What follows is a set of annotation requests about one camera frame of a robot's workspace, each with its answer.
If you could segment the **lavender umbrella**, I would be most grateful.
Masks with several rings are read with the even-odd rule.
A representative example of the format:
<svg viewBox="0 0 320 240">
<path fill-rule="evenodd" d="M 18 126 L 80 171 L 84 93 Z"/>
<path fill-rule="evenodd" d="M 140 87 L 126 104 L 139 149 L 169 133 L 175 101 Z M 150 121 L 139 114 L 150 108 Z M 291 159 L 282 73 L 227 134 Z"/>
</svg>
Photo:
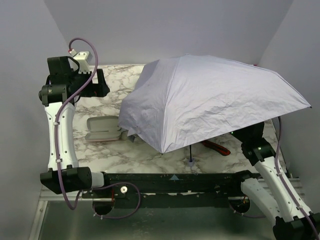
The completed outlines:
<svg viewBox="0 0 320 240">
<path fill-rule="evenodd" d="M 165 154 L 309 107 L 277 72 L 187 54 L 143 67 L 118 125 Z"/>
</svg>

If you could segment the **pink zippered umbrella case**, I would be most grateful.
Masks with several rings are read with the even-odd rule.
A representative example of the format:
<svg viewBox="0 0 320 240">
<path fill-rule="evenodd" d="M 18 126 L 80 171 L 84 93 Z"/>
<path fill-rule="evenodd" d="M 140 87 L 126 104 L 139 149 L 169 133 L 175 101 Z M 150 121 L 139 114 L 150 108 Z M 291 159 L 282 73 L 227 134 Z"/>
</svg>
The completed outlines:
<svg viewBox="0 0 320 240">
<path fill-rule="evenodd" d="M 134 142 L 136 134 L 128 136 L 128 131 L 118 126 L 118 116 L 96 116 L 86 121 L 88 133 L 85 136 L 87 142 L 112 142 L 121 139 Z"/>
</svg>

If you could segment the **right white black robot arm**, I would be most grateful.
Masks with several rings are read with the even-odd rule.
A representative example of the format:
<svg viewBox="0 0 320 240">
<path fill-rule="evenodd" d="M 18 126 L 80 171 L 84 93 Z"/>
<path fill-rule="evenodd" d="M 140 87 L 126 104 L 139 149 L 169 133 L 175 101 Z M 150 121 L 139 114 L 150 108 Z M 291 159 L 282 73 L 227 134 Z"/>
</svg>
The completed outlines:
<svg viewBox="0 0 320 240">
<path fill-rule="evenodd" d="M 241 142 L 243 155 L 268 186 L 265 190 L 256 178 L 246 175 L 241 191 L 271 222 L 277 240 L 318 240 L 320 215 L 314 213 L 299 196 L 279 161 L 279 149 L 263 137 L 263 122 L 231 132 Z"/>
</svg>

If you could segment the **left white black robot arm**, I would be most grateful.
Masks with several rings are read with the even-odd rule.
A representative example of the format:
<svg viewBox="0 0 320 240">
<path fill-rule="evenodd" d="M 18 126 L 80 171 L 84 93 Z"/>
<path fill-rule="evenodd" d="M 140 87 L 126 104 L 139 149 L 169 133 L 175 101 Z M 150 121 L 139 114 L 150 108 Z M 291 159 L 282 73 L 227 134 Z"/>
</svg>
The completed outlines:
<svg viewBox="0 0 320 240">
<path fill-rule="evenodd" d="M 50 156 L 47 172 L 40 174 L 40 182 L 55 194 L 100 188 L 104 174 L 80 167 L 75 152 L 73 118 L 80 98 L 105 97 L 110 89 L 102 69 L 96 70 L 97 83 L 91 79 L 88 59 L 82 51 L 70 56 L 47 59 L 49 76 L 39 91 L 39 99 L 46 113 L 49 127 Z"/>
</svg>

